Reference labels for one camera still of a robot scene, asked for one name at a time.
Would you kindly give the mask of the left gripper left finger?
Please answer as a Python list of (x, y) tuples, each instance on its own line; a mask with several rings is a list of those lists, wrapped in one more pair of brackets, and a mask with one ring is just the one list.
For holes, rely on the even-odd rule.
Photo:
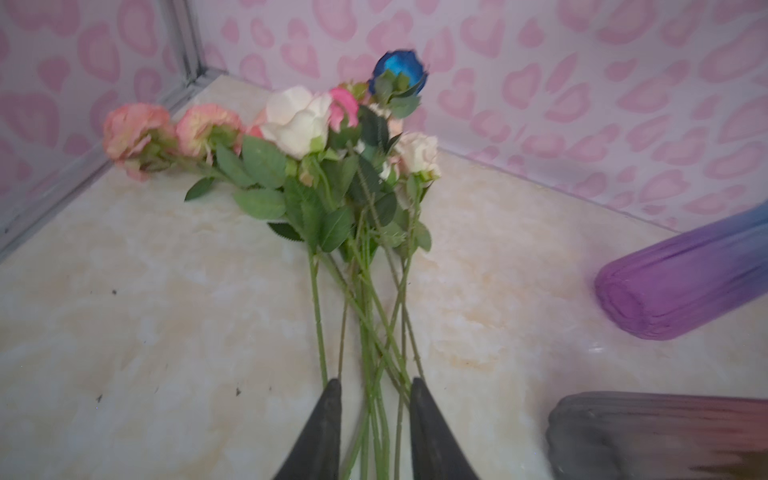
[(274, 480), (337, 480), (342, 387), (330, 379)]

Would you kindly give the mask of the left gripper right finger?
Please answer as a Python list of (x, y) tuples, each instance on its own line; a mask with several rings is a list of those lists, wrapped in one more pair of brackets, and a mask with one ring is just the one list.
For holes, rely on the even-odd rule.
[(420, 377), (411, 387), (410, 438), (415, 480), (479, 479)]

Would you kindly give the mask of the red grey glass vase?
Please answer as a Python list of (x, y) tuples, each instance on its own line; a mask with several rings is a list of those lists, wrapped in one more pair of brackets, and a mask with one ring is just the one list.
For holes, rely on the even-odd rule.
[(556, 479), (764, 479), (764, 399), (595, 391), (561, 399), (546, 431)]

